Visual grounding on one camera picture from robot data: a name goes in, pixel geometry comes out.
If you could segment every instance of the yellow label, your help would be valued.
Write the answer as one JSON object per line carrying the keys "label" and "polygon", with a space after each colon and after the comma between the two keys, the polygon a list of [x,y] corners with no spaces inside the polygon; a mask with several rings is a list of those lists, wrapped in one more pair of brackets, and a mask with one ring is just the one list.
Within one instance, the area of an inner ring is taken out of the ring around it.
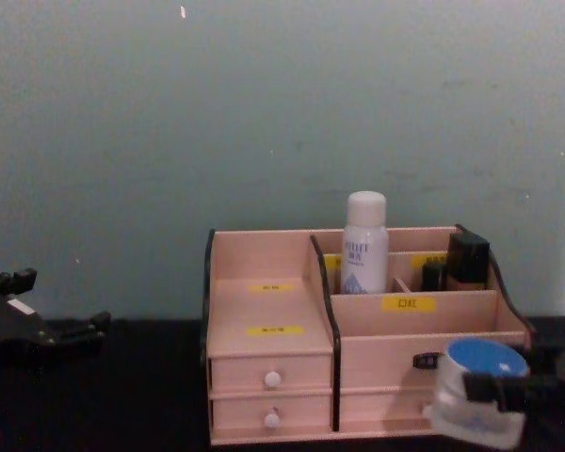
{"label": "yellow label", "polygon": [[269,336],[276,334],[303,334],[303,327],[299,325],[277,326],[277,327],[250,327],[245,333],[248,336]]}
{"label": "yellow label", "polygon": [[293,290],[292,284],[264,284],[264,285],[250,285],[250,292],[286,292]]}
{"label": "yellow label", "polygon": [[433,297],[411,297],[408,295],[386,295],[383,297],[383,311],[396,313],[433,313],[435,299]]}
{"label": "yellow label", "polygon": [[412,268],[421,268],[427,262],[439,262],[440,264],[445,264],[446,257],[446,251],[418,254],[411,258],[411,266]]}
{"label": "yellow label", "polygon": [[327,271],[341,268],[341,254],[325,254],[324,266],[327,268]]}

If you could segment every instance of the white drawer knob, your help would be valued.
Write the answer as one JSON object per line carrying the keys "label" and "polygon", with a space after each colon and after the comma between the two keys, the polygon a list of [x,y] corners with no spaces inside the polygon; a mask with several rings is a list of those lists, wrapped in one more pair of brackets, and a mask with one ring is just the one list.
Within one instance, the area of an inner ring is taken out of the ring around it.
{"label": "white drawer knob", "polygon": [[281,418],[277,414],[276,410],[269,412],[264,418],[264,425],[268,428],[276,428],[281,423]]}
{"label": "white drawer knob", "polygon": [[268,372],[264,377],[264,383],[267,388],[276,388],[281,384],[281,374],[278,372]]}

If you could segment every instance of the pink wooden organizer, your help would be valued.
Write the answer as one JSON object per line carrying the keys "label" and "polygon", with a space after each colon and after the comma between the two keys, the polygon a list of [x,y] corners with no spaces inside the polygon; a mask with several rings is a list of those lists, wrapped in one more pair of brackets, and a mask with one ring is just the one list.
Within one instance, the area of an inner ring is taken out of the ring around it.
{"label": "pink wooden organizer", "polygon": [[202,363],[211,444],[433,433],[422,410],[435,371],[415,368],[414,356],[463,336],[531,341],[493,255],[489,290],[416,292],[421,265],[444,258],[457,228],[390,229],[390,293],[359,296],[330,290],[341,230],[210,233]]}

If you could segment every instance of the drawer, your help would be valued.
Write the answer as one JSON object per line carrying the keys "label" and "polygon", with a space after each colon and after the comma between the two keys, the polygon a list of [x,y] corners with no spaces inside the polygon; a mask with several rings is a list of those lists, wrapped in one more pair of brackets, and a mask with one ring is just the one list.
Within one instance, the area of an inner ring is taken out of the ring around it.
{"label": "drawer", "polygon": [[442,353],[450,342],[466,336],[509,344],[523,343],[520,333],[503,332],[344,338],[341,343],[341,388],[432,387],[436,371],[412,367],[414,355]]}
{"label": "drawer", "polygon": [[331,388],[331,356],[214,359],[211,376],[214,393],[326,389]]}
{"label": "drawer", "polygon": [[423,408],[431,403],[433,390],[399,391],[385,394],[342,394],[340,421],[384,421],[422,419]]}
{"label": "drawer", "polygon": [[216,430],[253,428],[271,434],[277,429],[328,426],[331,394],[217,399],[213,416]]}

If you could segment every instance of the blue container lid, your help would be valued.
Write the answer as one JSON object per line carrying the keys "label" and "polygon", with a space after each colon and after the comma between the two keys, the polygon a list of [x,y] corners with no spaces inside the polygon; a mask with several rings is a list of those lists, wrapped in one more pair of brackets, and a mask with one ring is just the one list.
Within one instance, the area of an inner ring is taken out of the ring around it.
{"label": "blue container lid", "polygon": [[468,372],[494,377],[522,377],[527,374],[523,356],[510,347],[483,339],[460,339],[448,346],[448,357]]}

